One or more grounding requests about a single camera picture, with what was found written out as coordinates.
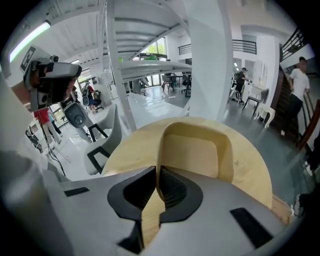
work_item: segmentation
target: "white pillar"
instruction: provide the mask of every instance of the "white pillar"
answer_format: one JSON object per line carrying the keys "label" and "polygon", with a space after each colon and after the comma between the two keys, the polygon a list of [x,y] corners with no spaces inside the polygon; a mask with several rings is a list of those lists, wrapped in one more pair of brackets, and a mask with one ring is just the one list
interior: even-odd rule
{"label": "white pillar", "polygon": [[274,36],[257,36],[256,45],[257,57],[267,68],[265,88],[269,89],[269,93],[265,104],[270,107],[275,95],[279,74],[279,40]]}
{"label": "white pillar", "polygon": [[183,0],[192,46],[190,116],[221,121],[233,74],[232,35],[224,0]]}
{"label": "white pillar", "polygon": [[137,129],[137,127],[129,105],[128,96],[124,86],[124,81],[122,78],[118,60],[118,48],[115,31],[115,0],[107,1],[106,20],[106,41],[109,49],[108,53],[113,73],[113,81],[116,87],[116,91],[119,95],[126,122],[131,131],[134,132]]}

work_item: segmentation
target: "black railing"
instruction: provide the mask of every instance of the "black railing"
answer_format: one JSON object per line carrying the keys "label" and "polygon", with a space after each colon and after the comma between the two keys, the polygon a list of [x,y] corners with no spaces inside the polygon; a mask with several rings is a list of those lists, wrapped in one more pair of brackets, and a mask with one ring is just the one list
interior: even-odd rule
{"label": "black railing", "polygon": [[178,47],[179,55],[191,53],[191,43]]}
{"label": "black railing", "polygon": [[233,50],[249,54],[257,54],[257,43],[246,40],[232,40]]}
{"label": "black railing", "polygon": [[286,58],[290,57],[295,52],[299,51],[302,47],[304,47],[307,44],[305,41],[305,37],[300,31],[299,28],[297,28],[292,36],[288,39],[288,41],[285,42],[285,44],[282,46],[282,60],[285,60]]}
{"label": "black railing", "polygon": [[[233,50],[250,54],[257,54],[257,43],[246,40],[232,40]],[[179,55],[191,53],[191,43],[178,47]]]}

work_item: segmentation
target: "fluorescent light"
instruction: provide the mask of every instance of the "fluorescent light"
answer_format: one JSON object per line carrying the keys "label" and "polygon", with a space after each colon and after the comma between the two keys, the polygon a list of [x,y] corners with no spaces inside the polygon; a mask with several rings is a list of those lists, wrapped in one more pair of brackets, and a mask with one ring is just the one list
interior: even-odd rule
{"label": "fluorescent light", "polygon": [[42,32],[46,31],[48,28],[50,28],[50,24],[47,21],[45,21],[40,26],[35,28],[30,34],[28,34],[10,53],[10,62],[14,60],[14,58],[21,52],[21,50],[27,44],[29,44],[33,39],[39,36]]}
{"label": "fluorescent light", "polygon": [[84,81],[84,80],[86,80],[86,79],[88,79],[88,78],[90,78],[90,77],[91,77],[91,75],[88,75],[88,76],[85,76],[84,78],[78,79],[78,81],[79,81],[79,82],[82,82],[82,81]]}

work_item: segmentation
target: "black pants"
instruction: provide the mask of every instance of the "black pants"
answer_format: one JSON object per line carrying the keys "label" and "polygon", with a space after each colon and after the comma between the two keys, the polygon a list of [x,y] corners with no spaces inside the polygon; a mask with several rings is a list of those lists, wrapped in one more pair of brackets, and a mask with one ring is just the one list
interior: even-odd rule
{"label": "black pants", "polygon": [[320,164],[320,133],[318,137],[314,140],[313,147],[314,150],[310,154],[307,163],[310,165],[310,169],[315,171]]}
{"label": "black pants", "polygon": [[61,131],[60,131],[60,129],[56,126],[55,121],[52,121],[51,123],[52,123],[53,128],[55,129],[55,131],[56,131],[58,134],[61,134]]}
{"label": "black pants", "polygon": [[284,132],[288,130],[291,120],[294,119],[300,112],[302,104],[303,101],[301,99],[299,99],[294,94],[291,94],[289,99],[289,106],[286,110],[284,122],[282,125],[282,130]]}

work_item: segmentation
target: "cable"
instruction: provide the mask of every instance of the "cable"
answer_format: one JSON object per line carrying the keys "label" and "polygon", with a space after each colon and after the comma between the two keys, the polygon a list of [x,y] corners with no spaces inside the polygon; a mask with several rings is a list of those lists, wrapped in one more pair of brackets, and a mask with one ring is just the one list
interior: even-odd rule
{"label": "cable", "polygon": [[41,127],[41,129],[42,129],[42,133],[43,133],[43,136],[44,136],[44,140],[45,140],[46,145],[47,145],[47,147],[48,147],[49,155],[50,155],[50,157],[52,158],[52,160],[54,160],[54,161],[56,161],[56,162],[59,163],[60,168],[61,168],[61,170],[62,170],[62,173],[63,173],[63,175],[66,177],[66,174],[65,174],[64,168],[62,167],[61,162],[59,161],[59,159],[58,159],[58,157],[56,156],[56,154],[55,154],[55,153],[52,151],[52,149],[50,148],[50,144],[49,144],[49,142],[48,142],[47,135],[46,135],[45,130],[44,130],[44,128],[43,128],[42,120],[41,120],[39,111],[37,111],[37,115],[38,115],[40,127]]}

